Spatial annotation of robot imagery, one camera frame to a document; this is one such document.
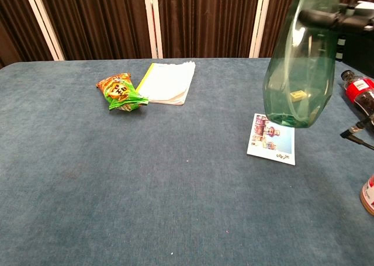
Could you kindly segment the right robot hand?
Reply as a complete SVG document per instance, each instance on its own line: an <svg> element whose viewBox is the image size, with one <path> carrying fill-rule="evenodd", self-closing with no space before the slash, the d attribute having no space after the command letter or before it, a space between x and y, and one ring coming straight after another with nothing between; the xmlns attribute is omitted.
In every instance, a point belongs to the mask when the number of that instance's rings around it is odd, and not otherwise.
<svg viewBox="0 0 374 266"><path fill-rule="evenodd" d="M306 27L350 34L373 34L373 2L358 1L339 6L339 11L334 13L304 9L299 12L297 19Z"/></svg>

